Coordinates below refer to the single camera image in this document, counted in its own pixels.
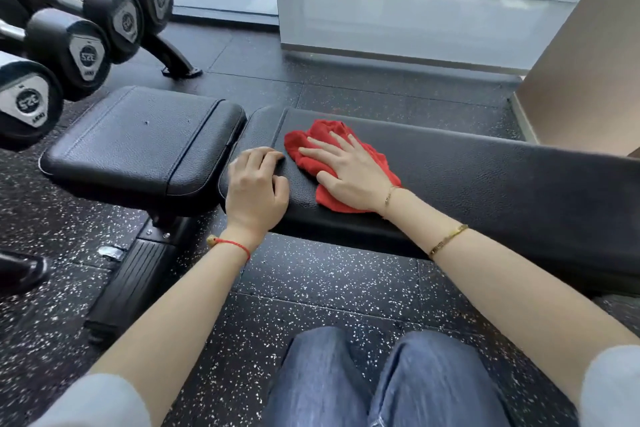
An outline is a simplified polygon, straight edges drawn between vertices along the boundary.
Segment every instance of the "hand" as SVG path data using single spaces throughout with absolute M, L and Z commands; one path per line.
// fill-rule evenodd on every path
M 316 179 L 338 201 L 358 210 L 381 214 L 391 181 L 353 135 L 348 135 L 349 141 L 334 132 L 331 136 L 340 148 L 311 137 L 309 142 L 319 149 L 300 148 L 302 155 L 324 162 L 338 175 L 335 178 L 329 172 L 320 171 Z
M 223 238 L 253 251 L 280 222 L 289 205 L 289 181 L 273 171 L 282 157 L 282 152 L 259 147 L 243 151 L 229 164 Z

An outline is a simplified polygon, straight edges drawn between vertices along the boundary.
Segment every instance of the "forearm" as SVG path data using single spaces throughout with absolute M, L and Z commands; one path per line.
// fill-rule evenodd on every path
M 229 230 L 221 237 L 251 249 L 260 242 Z M 245 261 L 246 253 L 235 245 L 213 247 L 105 352 L 89 374 L 123 377 L 144 400 L 152 424 L 159 426 Z
M 394 191 L 385 217 L 425 252 L 459 222 L 410 191 Z M 598 353 L 640 340 L 580 293 L 484 235 L 467 230 L 435 261 L 471 303 L 577 404 Z

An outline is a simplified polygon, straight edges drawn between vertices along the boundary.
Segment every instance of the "black leather padding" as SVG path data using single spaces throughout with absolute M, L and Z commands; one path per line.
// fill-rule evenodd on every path
M 246 122 L 239 105 L 144 87 L 109 94 L 40 157 L 76 196 L 192 216 L 217 202 L 215 184 Z
M 574 287 L 640 293 L 640 161 L 276 107 L 252 115 L 229 159 L 256 146 L 284 151 L 284 135 L 317 118 L 342 120 L 387 156 L 404 187 Z M 276 173 L 289 179 L 291 201 L 274 232 L 425 258 L 373 213 L 318 205 L 315 180 L 289 156 Z M 227 189 L 225 171 L 222 196 Z

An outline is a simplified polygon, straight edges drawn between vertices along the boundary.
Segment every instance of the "thigh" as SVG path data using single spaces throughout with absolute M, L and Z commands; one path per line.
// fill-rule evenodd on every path
M 391 352 L 369 412 L 380 427 L 509 427 L 500 395 L 476 351 L 431 331 Z
M 262 412 L 264 427 L 365 427 L 371 392 L 344 332 L 317 328 L 294 338 Z

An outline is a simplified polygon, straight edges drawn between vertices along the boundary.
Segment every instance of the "baseboard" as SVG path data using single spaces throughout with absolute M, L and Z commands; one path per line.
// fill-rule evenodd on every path
M 522 135 L 524 135 L 524 139 L 527 142 L 531 142 L 532 144 L 540 144 L 538 140 L 538 136 L 536 132 L 533 130 L 533 127 L 529 123 L 529 119 L 527 119 L 527 115 L 524 113 L 522 109 L 522 105 L 520 104 L 520 100 L 518 99 L 518 95 L 514 92 L 509 98 L 509 103 L 511 104 L 511 110 L 513 110 L 513 114 L 516 115 L 516 121 L 518 125 L 520 125 L 520 130 L 522 130 Z

